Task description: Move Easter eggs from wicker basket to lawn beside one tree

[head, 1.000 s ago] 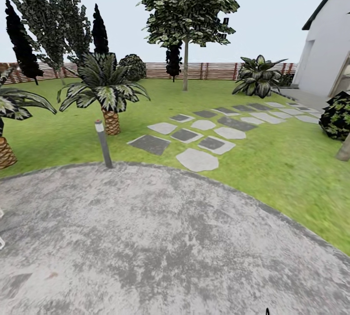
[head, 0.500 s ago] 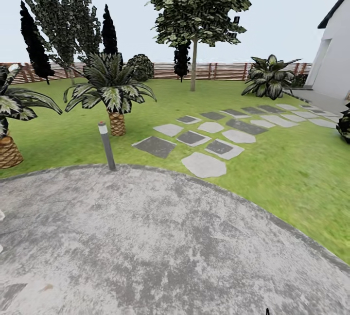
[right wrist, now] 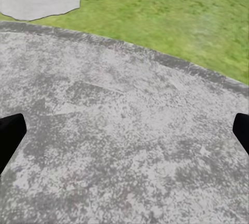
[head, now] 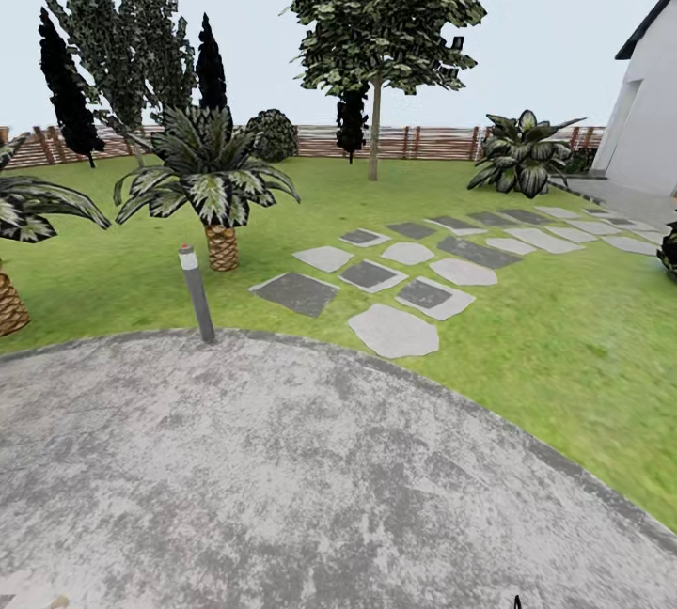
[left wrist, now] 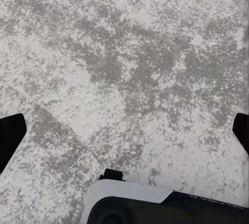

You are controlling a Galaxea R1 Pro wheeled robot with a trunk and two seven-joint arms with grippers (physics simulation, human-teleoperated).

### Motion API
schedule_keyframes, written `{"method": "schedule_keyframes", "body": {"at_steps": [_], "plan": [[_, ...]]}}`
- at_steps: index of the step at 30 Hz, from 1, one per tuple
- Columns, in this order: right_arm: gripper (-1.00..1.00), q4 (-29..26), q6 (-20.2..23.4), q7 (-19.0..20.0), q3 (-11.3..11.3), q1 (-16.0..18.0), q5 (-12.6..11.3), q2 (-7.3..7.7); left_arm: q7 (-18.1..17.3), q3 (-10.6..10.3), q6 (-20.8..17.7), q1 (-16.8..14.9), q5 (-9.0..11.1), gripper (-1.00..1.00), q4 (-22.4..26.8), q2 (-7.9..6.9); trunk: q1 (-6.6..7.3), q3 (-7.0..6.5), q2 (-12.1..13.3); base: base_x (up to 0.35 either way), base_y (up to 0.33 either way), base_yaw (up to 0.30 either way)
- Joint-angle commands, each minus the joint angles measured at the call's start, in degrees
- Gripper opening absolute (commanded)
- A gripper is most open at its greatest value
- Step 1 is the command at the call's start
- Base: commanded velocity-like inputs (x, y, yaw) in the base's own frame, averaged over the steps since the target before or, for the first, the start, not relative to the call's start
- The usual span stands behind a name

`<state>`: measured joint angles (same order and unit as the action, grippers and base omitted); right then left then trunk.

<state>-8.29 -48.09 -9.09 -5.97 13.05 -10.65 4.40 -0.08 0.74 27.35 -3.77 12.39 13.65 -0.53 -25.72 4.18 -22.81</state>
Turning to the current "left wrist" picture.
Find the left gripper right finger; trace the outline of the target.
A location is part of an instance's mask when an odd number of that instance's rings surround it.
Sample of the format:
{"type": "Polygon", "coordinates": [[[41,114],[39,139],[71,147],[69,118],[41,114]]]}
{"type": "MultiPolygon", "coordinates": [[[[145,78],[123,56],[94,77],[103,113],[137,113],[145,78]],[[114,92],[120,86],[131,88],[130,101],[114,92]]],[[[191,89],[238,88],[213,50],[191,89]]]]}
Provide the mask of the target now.
{"type": "Polygon", "coordinates": [[[232,131],[249,155],[249,115],[237,113],[232,131]]]}

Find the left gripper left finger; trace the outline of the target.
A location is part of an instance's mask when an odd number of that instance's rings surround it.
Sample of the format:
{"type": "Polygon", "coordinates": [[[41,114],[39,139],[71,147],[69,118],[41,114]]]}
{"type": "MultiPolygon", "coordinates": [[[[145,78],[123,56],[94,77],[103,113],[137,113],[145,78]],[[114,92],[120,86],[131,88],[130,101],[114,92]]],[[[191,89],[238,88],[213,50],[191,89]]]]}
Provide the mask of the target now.
{"type": "Polygon", "coordinates": [[[0,175],[27,132],[22,113],[0,119],[0,175]]]}

